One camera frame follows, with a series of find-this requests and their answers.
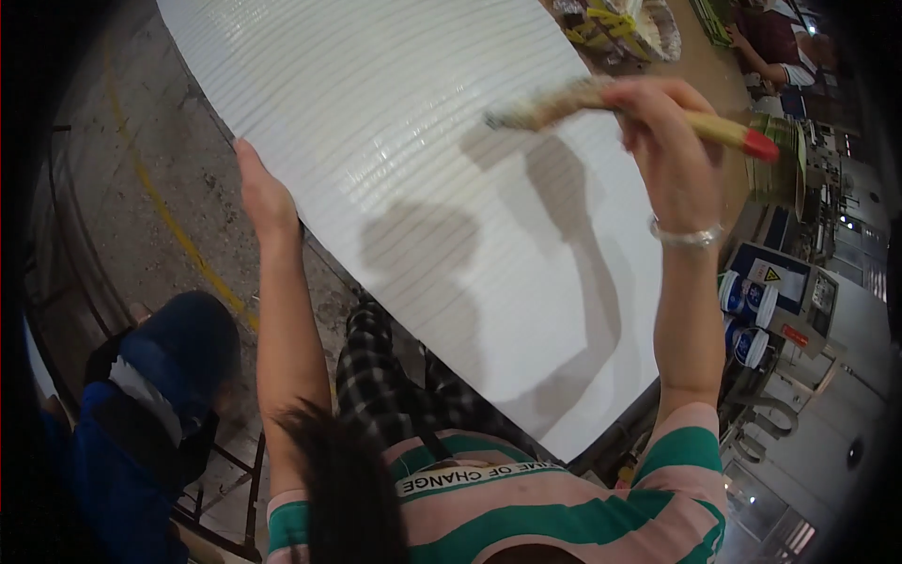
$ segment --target woman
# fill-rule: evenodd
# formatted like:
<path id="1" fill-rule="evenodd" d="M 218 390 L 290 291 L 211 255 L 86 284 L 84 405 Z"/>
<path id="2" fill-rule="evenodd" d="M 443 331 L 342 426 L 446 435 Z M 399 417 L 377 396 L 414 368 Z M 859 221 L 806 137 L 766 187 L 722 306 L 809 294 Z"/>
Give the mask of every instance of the woman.
<path id="1" fill-rule="evenodd" d="M 741 53 L 742 73 L 757 72 L 777 92 L 787 84 L 811 86 L 819 67 L 836 66 L 833 41 L 823 33 L 808 33 L 784 0 L 775 0 L 763 12 L 737 8 L 733 17 L 736 24 L 727 26 L 727 33 Z"/>
<path id="2" fill-rule="evenodd" d="M 603 97 L 631 116 L 623 144 L 665 242 L 658 419 L 633 489 L 616 492 L 536 462 L 510 422 L 434 357 L 426 387 L 411 383 L 391 353 L 387 314 L 366 295 L 347 321 L 333 417 L 294 202 L 253 147 L 235 142 L 260 241 L 270 563 L 703 562 L 719 549 L 724 345 L 717 245 L 699 242 L 720 233 L 720 154 L 682 108 L 713 110 L 670 79 L 623 80 Z"/>

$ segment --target striped shirt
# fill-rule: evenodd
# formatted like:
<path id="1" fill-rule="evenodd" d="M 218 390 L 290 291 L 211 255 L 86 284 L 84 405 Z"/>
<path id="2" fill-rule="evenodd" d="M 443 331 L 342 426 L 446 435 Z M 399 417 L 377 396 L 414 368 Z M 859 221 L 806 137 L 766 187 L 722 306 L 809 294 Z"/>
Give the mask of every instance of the striped shirt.
<path id="1" fill-rule="evenodd" d="M 457 466 L 435 465 L 419 438 L 383 454 L 395 477 L 414 563 L 485 562 L 522 544 L 583 562 L 710 562 L 726 494 L 713 407 L 692 403 L 652 434 L 630 489 L 608 490 L 479 433 L 437 433 Z M 308 561 L 302 490 L 270 501 L 269 564 Z"/>

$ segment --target blue jeans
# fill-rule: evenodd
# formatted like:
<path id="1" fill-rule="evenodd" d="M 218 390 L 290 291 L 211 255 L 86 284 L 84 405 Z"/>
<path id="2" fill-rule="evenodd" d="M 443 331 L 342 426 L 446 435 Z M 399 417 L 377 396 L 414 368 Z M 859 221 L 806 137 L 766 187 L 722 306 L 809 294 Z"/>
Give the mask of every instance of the blue jeans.
<path id="1" fill-rule="evenodd" d="M 232 314 L 200 290 L 169 300 L 125 336 L 119 355 L 172 405 L 183 438 L 198 432 L 222 382 L 241 369 Z"/>

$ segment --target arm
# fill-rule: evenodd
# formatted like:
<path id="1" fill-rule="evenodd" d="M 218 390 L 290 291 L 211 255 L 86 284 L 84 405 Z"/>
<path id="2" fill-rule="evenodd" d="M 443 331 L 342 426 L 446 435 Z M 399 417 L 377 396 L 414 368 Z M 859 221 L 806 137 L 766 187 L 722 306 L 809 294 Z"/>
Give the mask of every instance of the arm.
<path id="1" fill-rule="evenodd" d="M 331 411 L 326 358 L 317 333 L 302 261 L 294 200 L 263 168 L 244 139 L 235 141 L 244 209 L 260 242 L 260 335 L 257 401 L 270 454 L 270 493 L 302 488 L 299 448 L 276 419 L 301 400 Z"/>
<path id="2" fill-rule="evenodd" d="M 770 80 L 774 84 L 774 89 L 779 92 L 789 82 L 786 69 L 779 63 L 771 64 L 764 61 L 735 25 L 728 25 L 726 29 L 733 41 L 732 46 L 742 53 L 752 69 L 761 75 L 762 80 Z"/>
<path id="3" fill-rule="evenodd" d="M 720 221 L 723 148 L 702 143 L 682 108 L 714 113 L 685 82 L 621 80 L 604 90 L 622 108 L 623 144 L 633 153 L 658 222 L 670 233 L 693 233 Z M 723 324 L 717 301 L 717 249 L 665 245 L 655 324 L 655 358 L 661 380 L 659 425 L 693 402 L 714 407 L 724 362 Z"/>

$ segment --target worker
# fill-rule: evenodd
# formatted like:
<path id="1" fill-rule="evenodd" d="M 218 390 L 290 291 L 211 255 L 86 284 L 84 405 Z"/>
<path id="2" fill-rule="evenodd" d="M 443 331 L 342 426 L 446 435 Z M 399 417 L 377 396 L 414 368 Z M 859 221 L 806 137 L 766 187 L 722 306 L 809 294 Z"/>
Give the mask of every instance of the worker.
<path id="1" fill-rule="evenodd" d="M 291 195 L 235 141 L 260 243 L 257 397 L 270 461 L 271 564 L 708 562 L 726 498 L 715 410 L 724 362 L 717 300 L 720 148 L 683 108 L 713 114 L 673 79 L 625 79 L 606 105 L 630 116 L 662 242 L 654 335 L 658 418 L 632 489 L 537 462 L 513 425 L 427 353 L 423 387 L 392 354 L 390 317 L 365 292 L 346 322 L 333 415 L 327 363 Z M 523 323 L 534 324 L 529 307 Z M 619 374 L 631 378 L 631 374 Z"/>
<path id="2" fill-rule="evenodd" d="M 87 361 L 78 425 L 55 395 L 42 418 L 51 465 L 109 561 L 185 564 L 170 522 L 207 467 L 229 382 L 240 370 L 228 309 L 189 291 L 108 339 Z"/>
<path id="3" fill-rule="evenodd" d="M 836 68 L 833 40 L 809 33 L 786 0 L 771 0 L 760 12 L 734 7 L 732 15 L 735 23 L 726 29 L 742 73 L 757 72 L 777 92 L 785 85 L 812 86 L 819 67 Z"/>

